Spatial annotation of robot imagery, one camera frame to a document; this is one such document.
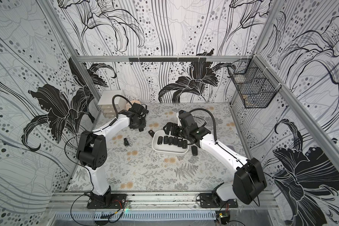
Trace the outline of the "black car key front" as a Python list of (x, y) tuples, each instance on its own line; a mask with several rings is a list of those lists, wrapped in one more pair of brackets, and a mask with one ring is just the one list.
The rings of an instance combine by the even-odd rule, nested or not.
[(184, 139), (182, 143), (182, 149), (187, 149), (187, 146), (188, 146), (187, 140)]

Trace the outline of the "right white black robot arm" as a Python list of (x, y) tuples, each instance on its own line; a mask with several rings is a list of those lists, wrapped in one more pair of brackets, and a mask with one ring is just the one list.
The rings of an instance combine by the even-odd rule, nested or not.
[[(213, 131), (204, 125), (198, 126), (192, 112), (207, 112), (213, 124)], [(233, 181), (222, 183), (212, 191), (214, 202), (227, 203), (229, 200), (239, 200), (250, 204), (258, 199), (259, 194), (267, 187), (262, 165), (256, 158), (248, 159), (225, 146), (217, 137), (216, 121), (213, 114), (204, 108), (191, 111), (181, 110), (176, 115), (178, 122), (169, 122), (163, 127), (166, 135), (172, 134), (189, 145), (196, 146), (219, 160), (233, 174)]]

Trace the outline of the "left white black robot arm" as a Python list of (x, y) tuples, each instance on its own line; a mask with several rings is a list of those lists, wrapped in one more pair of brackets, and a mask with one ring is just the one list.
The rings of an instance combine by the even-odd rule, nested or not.
[(79, 165), (89, 173), (92, 184), (92, 190), (89, 192), (91, 203), (97, 202), (103, 206), (112, 203), (111, 187), (102, 167), (108, 156), (106, 143), (127, 127), (142, 132), (146, 127), (148, 114), (147, 105), (131, 103), (126, 97), (119, 94), (113, 96), (112, 105), (115, 105), (117, 97), (126, 100), (131, 107), (121, 111), (115, 108), (115, 117), (110, 122), (93, 131), (84, 131), (80, 135), (76, 152)]

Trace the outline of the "black flip key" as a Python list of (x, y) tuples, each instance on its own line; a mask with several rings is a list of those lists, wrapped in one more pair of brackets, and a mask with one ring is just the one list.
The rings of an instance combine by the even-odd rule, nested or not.
[(168, 137), (168, 136), (164, 136), (164, 137), (163, 137), (163, 143), (164, 143), (165, 145), (167, 145), (167, 144), (169, 143), (169, 137)]
[(148, 133), (151, 137), (154, 137), (155, 132), (153, 130), (150, 130)]

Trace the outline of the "white rectangular storage box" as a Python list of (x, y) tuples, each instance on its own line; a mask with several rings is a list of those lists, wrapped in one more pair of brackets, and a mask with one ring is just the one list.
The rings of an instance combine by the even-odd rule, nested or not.
[(153, 135), (152, 149), (158, 153), (183, 156), (190, 147), (184, 148), (180, 144), (180, 138), (166, 135), (163, 130), (157, 131)]

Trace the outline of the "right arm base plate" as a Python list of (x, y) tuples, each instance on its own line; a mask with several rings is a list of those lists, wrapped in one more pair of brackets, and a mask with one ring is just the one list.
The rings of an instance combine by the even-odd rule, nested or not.
[(200, 207), (204, 209), (238, 207), (237, 200), (230, 199), (228, 201), (223, 201), (214, 193), (199, 193), (196, 200), (200, 203)]

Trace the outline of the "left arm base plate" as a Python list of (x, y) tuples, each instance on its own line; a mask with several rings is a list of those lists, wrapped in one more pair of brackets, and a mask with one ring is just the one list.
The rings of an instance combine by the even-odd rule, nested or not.
[(123, 209), (126, 203), (126, 194), (96, 195), (90, 193), (88, 209)]

